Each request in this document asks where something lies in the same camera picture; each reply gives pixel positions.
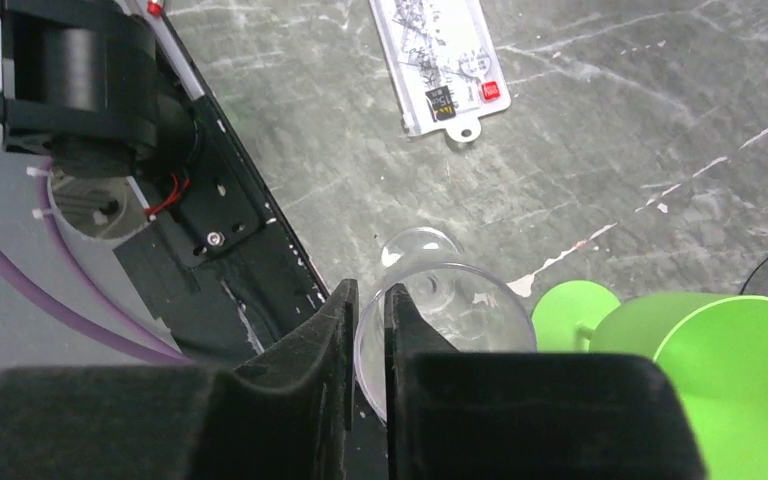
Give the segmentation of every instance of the clear plastic case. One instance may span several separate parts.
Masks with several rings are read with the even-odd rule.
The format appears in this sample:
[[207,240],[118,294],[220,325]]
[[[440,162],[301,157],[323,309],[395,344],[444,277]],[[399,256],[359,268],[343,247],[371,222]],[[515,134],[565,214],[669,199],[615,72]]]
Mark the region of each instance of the clear plastic case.
[[410,136],[481,134],[511,105],[478,0],[370,0]]

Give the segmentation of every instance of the lime green plastic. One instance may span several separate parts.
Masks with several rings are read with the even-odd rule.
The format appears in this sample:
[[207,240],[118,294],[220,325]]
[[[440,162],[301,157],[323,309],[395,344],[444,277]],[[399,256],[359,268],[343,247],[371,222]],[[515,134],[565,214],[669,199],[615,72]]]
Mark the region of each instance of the lime green plastic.
[[709,478],[768,480],[768,297],[660,293],[605,315],[606,289],[587,283],[537,304],[538,349],[545,339],[549,350],[654,360],[681,396]]

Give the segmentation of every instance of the bolt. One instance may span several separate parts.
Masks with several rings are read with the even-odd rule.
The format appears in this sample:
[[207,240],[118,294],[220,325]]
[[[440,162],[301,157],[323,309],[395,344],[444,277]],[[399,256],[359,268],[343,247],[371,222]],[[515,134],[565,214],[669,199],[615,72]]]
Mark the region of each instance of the bolt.
[[225,243],[225,235],[219,232],[210,232],[207,234],[207,244],[211,247],[221,247]]

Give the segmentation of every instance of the clear plastic cup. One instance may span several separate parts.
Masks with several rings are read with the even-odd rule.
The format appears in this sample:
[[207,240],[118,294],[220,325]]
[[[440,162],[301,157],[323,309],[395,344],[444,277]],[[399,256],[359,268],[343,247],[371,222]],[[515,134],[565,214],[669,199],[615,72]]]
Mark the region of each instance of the clear plastic cup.
[[463,352],[534,352],[534,327],[519,297],[502,280],[468,263],[459,245],[439,230],[405,230],[387,242],[384,277],[361,312],[355,335],[358,383],[386,422],[384,294],[405,285],[423,318]]

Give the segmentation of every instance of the gray marble surface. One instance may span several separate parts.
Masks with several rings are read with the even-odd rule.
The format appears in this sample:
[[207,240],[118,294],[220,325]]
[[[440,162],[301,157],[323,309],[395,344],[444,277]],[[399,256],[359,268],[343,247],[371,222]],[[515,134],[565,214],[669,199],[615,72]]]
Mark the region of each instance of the gray marble surface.
[[[484,0],[515,98],[461,152],[402,132],[366,1],[168,3],[331,286],[368,294],[383,242],[417,225],[452,232],[529,308],[575,278],[622,298],[734,292],[768,254],[768,0]],[[0,155],[0,246],[117,328],[30,217],[37,163]],[[71,243],[152,322],[110,245]],[[0,366],[126,361],[0,279]]]

